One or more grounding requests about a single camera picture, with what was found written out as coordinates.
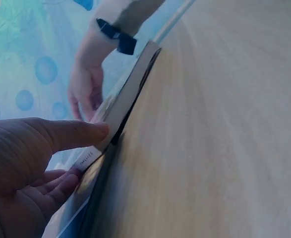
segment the wooden surface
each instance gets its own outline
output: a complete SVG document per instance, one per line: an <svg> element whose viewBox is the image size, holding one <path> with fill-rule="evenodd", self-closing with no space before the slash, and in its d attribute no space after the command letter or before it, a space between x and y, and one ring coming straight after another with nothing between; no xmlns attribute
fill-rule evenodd
<svg viewBox="0 0 291 238"><path fill-rule="evenodd" d="M93 238L291 238L291 0L197 0L127 123Z"/></svg>

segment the black wristband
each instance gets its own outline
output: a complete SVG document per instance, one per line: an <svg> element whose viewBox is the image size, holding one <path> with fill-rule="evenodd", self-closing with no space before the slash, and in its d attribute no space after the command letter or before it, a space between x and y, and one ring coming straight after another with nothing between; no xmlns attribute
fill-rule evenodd
<svg viewBox="0 0 291 238"><path fill-rule="evenodd" d="M97 24L100 27L100 31L104 33L110 39L119 40L119 44L117 46L117 51L126 54L126 55L133 55L134 49L136 45L136 39L121 32L120 29L110 25L103 19L97 18Z"/></svg>

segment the book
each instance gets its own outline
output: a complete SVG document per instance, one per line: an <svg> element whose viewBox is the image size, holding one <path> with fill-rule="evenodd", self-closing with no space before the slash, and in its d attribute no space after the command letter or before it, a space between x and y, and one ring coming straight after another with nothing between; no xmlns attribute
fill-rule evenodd
<svg viewBox="0 0 291 238"><path fill-rule="evenodd" d="M43 238L78 237L80 228L82 234L87 232L82 222L87 217L87 204L90 213L98 205L116 144L160 50L156 43L149 41L128 77L118 81L96 111L91 123L106 122L110 133L99 145L85 148L78 156L73 166L84 172L83 178L73 195L52 216Z"/></svg>

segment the cartoon wallpaper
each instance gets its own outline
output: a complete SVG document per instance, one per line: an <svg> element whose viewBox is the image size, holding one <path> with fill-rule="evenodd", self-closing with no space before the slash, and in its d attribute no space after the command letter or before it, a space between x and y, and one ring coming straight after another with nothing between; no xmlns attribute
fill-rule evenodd
<svg viewBox="0 0 291 238"><path fill-rule="evenodd" d="M100 1L0 0L0 119L73 119L66 95L70 69ZM142 26L134 56L106 58L105 97L183 2L167 1ZM57 153L48 169L69 168L78 153Z"/></svg>

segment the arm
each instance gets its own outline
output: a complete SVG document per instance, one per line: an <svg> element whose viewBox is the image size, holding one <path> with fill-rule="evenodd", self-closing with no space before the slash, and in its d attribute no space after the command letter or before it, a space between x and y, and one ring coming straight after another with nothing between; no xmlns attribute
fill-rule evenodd
<svg viewBox="0 0 291 238"><path fill-rule="evenodd" d="M110 40L100 32L96 18L101 18L134 36L164 0L104 0L96 9L89 29L79 47L76 61L91 68L102 61L117 47L117 40Z"/></svg>

